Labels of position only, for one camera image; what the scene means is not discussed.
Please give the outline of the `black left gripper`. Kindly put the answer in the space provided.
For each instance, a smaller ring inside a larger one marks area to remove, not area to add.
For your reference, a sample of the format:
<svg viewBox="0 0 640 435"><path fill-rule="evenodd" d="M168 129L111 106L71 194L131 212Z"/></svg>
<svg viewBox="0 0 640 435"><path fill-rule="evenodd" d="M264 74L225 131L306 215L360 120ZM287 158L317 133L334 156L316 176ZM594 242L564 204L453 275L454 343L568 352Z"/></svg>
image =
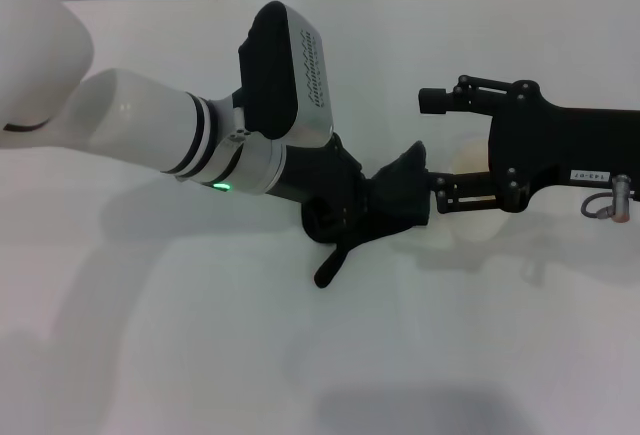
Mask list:
<svg viewBox="0 0 640 435"><path fill-rule="evenodd" d="M419 110L424 115L465 112L517 118L522 85L522 80L507 83L461 75L451 91L420 89ZM298 203L303 230L318 243L365 240L369 182L336 134L321 148L287 146L279 178L267 193Z"/></svg>

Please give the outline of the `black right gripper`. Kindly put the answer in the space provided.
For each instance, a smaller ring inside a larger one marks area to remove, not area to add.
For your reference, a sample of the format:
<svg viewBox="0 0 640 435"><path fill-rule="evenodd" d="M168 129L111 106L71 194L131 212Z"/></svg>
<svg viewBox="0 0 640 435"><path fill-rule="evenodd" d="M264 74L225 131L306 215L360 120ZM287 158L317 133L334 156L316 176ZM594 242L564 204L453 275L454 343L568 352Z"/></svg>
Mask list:
<svg viewBox="0 0 640 435"><path fill-rule="evenodd" d="M440 214L524 211L551 186L609 189L630 179L639 199L639 113L554 105L533 81L518 81L490 104L489 170L428 172Z"/></svg>

